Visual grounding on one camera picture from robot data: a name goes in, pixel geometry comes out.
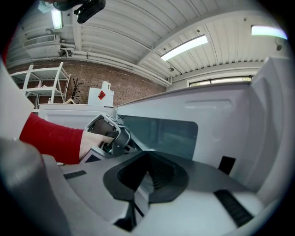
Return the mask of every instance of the red brick wall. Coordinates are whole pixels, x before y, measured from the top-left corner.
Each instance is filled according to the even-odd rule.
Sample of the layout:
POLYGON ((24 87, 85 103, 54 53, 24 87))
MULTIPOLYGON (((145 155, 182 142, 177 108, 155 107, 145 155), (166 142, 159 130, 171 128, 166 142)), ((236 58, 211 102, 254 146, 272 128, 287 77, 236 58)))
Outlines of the red brick wall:
MULTIPOLYGON (((47 67, 58 67, 60 60, 56 61, 40 61, 34 62, 34 69, 47 68, 47 67)), ((63 68, 68 74, 71 74, 71 80, 69 82, 69 89, 73 89, 73 80, 78 78, 79 83, 84 83, 79 86, 81 91, 77 95, 74 101, 80 104, 87 104, 88 93, 90 87, 101 88, 103 81, 108 81, 111 84, 111 90, 114 91, 114 106, 151 96, 154 94, 159 94, 166 91, 166 88, 153 83, 141 76, 116 69, 106 65, 100 65, 97 63, 81 62, 66 60, 63 61, 63 68)), ((20 65, 9 69, 9 73, 15 73, 18 71, 27 70, 29 64, 20 65)), ((28 83, 28 88, 33 88, 37 86, 38 83, 30 82, 28 83)), ((52 86, 52 81, 44 81, 43 85, 52 86)), ((62 91, 65 90, 65 82, 61 82, 62 91)), ((39 103, 47 103, 48 96, 40 96, 39 103)), ((68 90, 66 100, 70 98, 70 92, 68 90)), ((34 103, 35 97, 29 97, 29 99, 34 103)), ((62 103, 61 97, 54 98, 55 103, 62 103)))

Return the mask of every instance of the white machine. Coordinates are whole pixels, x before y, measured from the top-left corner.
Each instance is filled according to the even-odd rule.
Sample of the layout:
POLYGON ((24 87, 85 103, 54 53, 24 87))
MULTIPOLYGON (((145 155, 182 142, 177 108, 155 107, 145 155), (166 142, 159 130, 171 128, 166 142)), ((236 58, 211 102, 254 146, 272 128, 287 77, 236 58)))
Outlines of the white machine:
POLYGON ((114 137, 91 150, 94 161, 57 166, 22 142, 0 140, 2 182, 46 232, 251 235, 290 183, 292 61, 269 58, 251 83, 191 87, 112 109, 85 123, 114 137), (34 189, 38 195, 29 194, 34 189))
POLYGON ((101 88, 90 88, 88 104, 112 107, 114 91, 111 91, 110 88, 111 84, 107 81, 102 82, 101 88))

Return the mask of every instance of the shelving unit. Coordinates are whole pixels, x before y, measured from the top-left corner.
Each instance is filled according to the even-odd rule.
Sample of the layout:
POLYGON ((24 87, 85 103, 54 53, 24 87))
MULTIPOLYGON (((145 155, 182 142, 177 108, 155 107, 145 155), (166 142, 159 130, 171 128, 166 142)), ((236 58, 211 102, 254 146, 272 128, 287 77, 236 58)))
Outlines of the shelving unit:
POLYGON ((61 96, 63 102, 65 102, 66 87, 68 86, 69 79, 71 77, 64 68, 63 62, 60 63, 59 67, 50 67, 42 69, 33 69, 34 65, 30 65, 26 71, 16 72, 10 76, 13 78, 15 83, 24 83, 21 91, 26 96, 36 96, 35 108, 38 110, 39 96, 51 96, 50 103, 54 102, 55 96, 61 96), (66 81, 65 92, 61 91, 60 81, 66 81), (44 88, 27 88, 29 82, 41 81, 54 81, 53 86, 44 88))

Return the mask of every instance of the red sleeve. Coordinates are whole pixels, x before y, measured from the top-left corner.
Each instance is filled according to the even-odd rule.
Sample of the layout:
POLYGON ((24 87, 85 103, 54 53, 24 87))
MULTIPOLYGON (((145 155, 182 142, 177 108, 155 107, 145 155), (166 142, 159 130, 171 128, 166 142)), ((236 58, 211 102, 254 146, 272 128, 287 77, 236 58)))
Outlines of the red sleeve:
POLYGON ((82 133, 83 130, 53 124, 32 113, 19 139, 35 146, 41 154, 53 156, 57 162, 77 164, 82 133))

